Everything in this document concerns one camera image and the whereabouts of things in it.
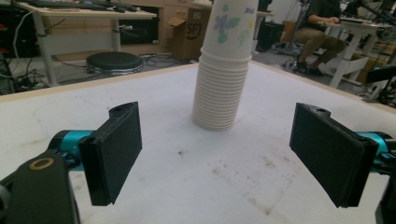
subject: person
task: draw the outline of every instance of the person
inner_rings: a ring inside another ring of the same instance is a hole
[[[325,35],[326,26],[320,24],[320,22],[339,23],[340,4],[340,0],[311,0],[295,36],[298,42],[304,44],[302,53],[297,57],[297,71],[309,75],[323,76],[318,66],[336,57],[346,47],[344,41]],[[308,65],[307,57],[317,49],[325,49],[325,51]]]

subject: round stool seat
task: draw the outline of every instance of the round stool seat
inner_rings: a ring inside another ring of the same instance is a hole
[[[125,52],[102,52],[87,58],[88,73],[127,75],[140,72],[143,61],[134,54]]]

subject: white cable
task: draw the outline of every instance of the white cable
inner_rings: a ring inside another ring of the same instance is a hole
[[[13,42],[12,42],[12,47],[14,48],[14,53],[15,53],[15,57],[17,58],[17,63],[15,64],[15,67],[12,69],[11,74],[15,71],[15,69],[17,69],[18,64],[19,64],[19,62],[20,62],[20,55],[18,54],[18,50],[17,50],[18,32],[20,31],[21,26],[22,26],[24,20],[26,19],[26,17],[29,16],[30,14],[34,13],[34,12],[36,12],[36,10],[33,10],[33,11],[30,11],[30,12],[26,13],[26,14],[22,17],[22,19],[21,19],[20,23],[18,24],[17,28],[15,29],[15,35],[14,35],[14,40],[13,40]]]

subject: floor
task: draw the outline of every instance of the floor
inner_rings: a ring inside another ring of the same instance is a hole
[[[155,69],[162,69],[170,66],[179,66],[186,63],[191,62],[180,62],[172,58],[171,54],[159,54],[159,55],[141,55],[141,58],[144,62],[144,68],[142,72],[155,70]],[[315,56],[312,56],[308,59],[308,61],[314,61]],[[276,54],[273,53],[271,49],[267,50],[266,52],[255,52],[252,55],[252,60],[271,65],[273,67],[283,69],[288,72],[292,72],[293,66],[282,66],[287,61],[292,62],[293,58],[288,55],[283,54]],[[334,70],[336,65],[340,62],[340,59],[336,58],[330,61],[327,64],[324,64],[320,67],[322,71],[329,71]],[[44,88],[43,84],[40,83],[40,77],[44,74],[44,67],[43,63],[41,62],[40,58],[33,58],[30,59],[13,59],[9,67],[12,71],[14,77],[18,78],[18,81],[24,84],[25,90],[36,90]],[[77,62],[54,62],[55,73],[57,74],[57,80],[61,85],[67,85],[72,83],[90,81],[100,78],[107,78],[109,76],[104,75],[97,75],[97,74],[88,74],[86,72],[85,61],[77,61]],[[296,76],[306,77],[317,82],[323,83],[328,85],[332,77],[324,76],[324,77],[313,77],[313,76],[306,76],[302,74],[295,74]],[[350,92],[351,94],[361,94],[362,92],[366,92],[366,88],[363,86],[356,86],[351,83],[342,81],[338,87],[338,89],[346,92]]]

